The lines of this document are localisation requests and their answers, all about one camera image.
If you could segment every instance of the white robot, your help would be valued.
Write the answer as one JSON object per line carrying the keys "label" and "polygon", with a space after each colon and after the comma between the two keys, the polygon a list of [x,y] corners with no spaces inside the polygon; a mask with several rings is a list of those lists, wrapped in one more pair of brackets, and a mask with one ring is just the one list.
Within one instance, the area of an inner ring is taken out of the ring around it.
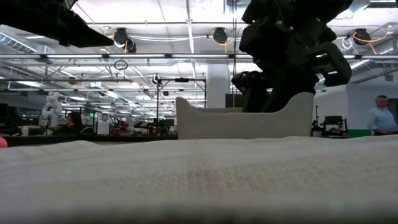
{"label": "white robot", "polygon": [[62,114],[62,103],[58,102],[60,94],[57,92],[50,92],[46,97],[46,104],[42,110],[40,118],[40,125],[42,127],[56,127],[58,126],[58,117]]}

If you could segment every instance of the light blue shirt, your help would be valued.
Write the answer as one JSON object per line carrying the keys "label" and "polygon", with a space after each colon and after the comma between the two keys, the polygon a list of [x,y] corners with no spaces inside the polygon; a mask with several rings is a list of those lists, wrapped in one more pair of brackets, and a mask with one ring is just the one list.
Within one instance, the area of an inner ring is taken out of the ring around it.
{"label": "light blue shirt", "polygon": [[392,113],[387,109],[373,108],[368,112],[368,128],[374,134],[375,130],[397,131],[398,125]]}

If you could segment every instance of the red object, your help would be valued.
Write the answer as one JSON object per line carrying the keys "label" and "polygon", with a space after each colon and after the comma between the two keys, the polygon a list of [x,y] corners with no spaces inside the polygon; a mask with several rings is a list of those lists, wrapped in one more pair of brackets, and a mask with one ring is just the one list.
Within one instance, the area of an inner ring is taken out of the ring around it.
{"label": "red object", "polygon": [[0,137],[0,149],[7,149],[7,148],[8,148],[7,141],[4,138]]}

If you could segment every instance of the white container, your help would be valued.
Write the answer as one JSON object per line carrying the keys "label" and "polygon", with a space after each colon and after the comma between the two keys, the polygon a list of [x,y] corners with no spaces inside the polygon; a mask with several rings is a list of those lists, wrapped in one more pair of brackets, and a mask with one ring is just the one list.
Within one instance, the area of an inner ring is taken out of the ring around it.
{"label": "white container", "polygon": [[28,126],[24,126],[21,129],[21,134],[22,134],[22,136],[29,136],[29,128],[28,128]]}

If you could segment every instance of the ceiling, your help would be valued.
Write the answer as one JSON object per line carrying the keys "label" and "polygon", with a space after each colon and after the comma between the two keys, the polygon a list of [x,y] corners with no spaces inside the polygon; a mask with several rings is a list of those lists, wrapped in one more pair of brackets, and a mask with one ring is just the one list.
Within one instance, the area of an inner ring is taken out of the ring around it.
{"label": "ceiling", "polygon": [[[230,39],[232,39],[233,30],[231,22],[233,21],[233,15],[228,13],[224,14],[223,4],[223,0],[80,0],[74,5],[72,10],[79,14],[92,29],[109,37],[113,36],[116,28],[126,27],[127,33],[130,37],[133,37],[137,45],[137,53],[139,54],[233,54],[233,44],[227,46],[218,45],[211,38],[211,33],[216,27],[224,27],[226,33]],[[395,38],[398,32],[398,26],[395,25],[395,21],[398,21],[397,10],[398,9],[392,8],[377,8],[361,10],[354,15],[347,16],[342,14],[331,21],[329,26],[336,32],[338,37],[353,34],[356,28],[366,28],[373,39],[382,38],[382,40],[373,43],[373,47],[378,50],[380,46]],[[190,44],[190,27],[187,23],[188,18],[190,18],[192,22],[193,45]],[[244,24],[238,25],[238,39],[244,28]],[[47,46],[52,49],[54,54],[124,53],[123,49],[119,49],[116,46],[85,49],[79,49],[73,46],[63,47],[55,40],[38,37],[37,35],[12,27],[1,26],[0,30],[26,45],[34,47]],[[344,54],[373,54],[369,45],[350,46],[350,40],[346,40],[345,43],[342,43],[342,41],[344,40],[339,39],[335,41],[335,44],[341,48]],[[349,49],[344,49],[343,44],[345,46],[348,45]],[[0,52],[2,54],[18,54],[17,51],[1,44]],[[242,54],[242,52],[237,49],[237,54]],[[81,79],[111,79],[115,78],[116,74],[118,74],[118,78],[124,76],[125,79],[129,80],[129,82],[116,82],[115,80],[111,80],[111,82],[102,82],[101,88],[105,89],[154,88],[155,85],[152,83],[154,74],[158,74],[161,78],[206,78],[206,65],[209,63],[209,61],[197,61],[196,63],[192,63],[186,60],[152,59],[148,61],[144,59],[135,59],[129,60],[130,67],[128,69],[119,72],[112,65],[107,65],[109,66],[107,69],[103,64],[104,62],[100,62],[99,60],[76,60],[68,62],[60,59],[54,60],[54,64],[50,66],[39,64],[33,60],[23,61],[24,64],[21,64],[22,62],[18,60],[8,61],[32,71],[35,75],[29,76],[31,78],[37,78],[37,76],[43,77],[45,74],[51,74],[51,78],[57,79],[70,77]],[[81,63],[85,65],[80,67],[70,65],[67,67],[62,66],[67,63],[73,64],[75,62],[77,62],[76,64]],[[96,66],[89,66],[89,63],[95,63]],[[232,74],[232,63],[227,61],[217,63],[227,63]],[[237,72],[245,70],[258,70],[258,68],[250,62],[237,63]],[[376,70],[376,68],[364,69],[363,72],[356,74],[353,79],[357,80],[372,75],[375,72],[373,70]],[[21,73],[18,69],[14,69],[14,72],[15,71],[17,71],[16,75],[27,75],[26,73]],[[383,78],[375,78],[371,81],[379,82],[378,84],[380,84],[380,82],[383,83]],[[389,82],[388,85],[395,85],[395,83],[396,81]],[[82,83],[78,85],[71,85],[68,83],[56,84],[58,87],[63,88],[87,88],[87,86],[82,86]],[[46,85],[52,86],[52,88],[54,87],[54,83],[46,83]],[[193,82],[170,82],[166,87],[172,89],[185,88],[195,91],[171,91],[169,96],[161,96],[163,99],[175,98],[176,96],[183,96],[191,99],[204,99],[205,97],[204,92]],[[117,94],[133,103],[148,104],[155,102],[153,96],[156,92],[139,93],[138,91],[123,91]],[[79,95],[79,97],[88,97],[89,100],[95,100],[96,102],[110,101],[122,103],[120,98],[113,101],[112,98],[109,100],[109,96],[98,97],[94,92],[86,93],[84,96]],[[173,115],[174,105],[171,101],[165,102],[170,103],[164,105],[164,109],[166,110],[165,114]],[[200,105],[203,104],[203,102],[197,102],[195,104]]]}

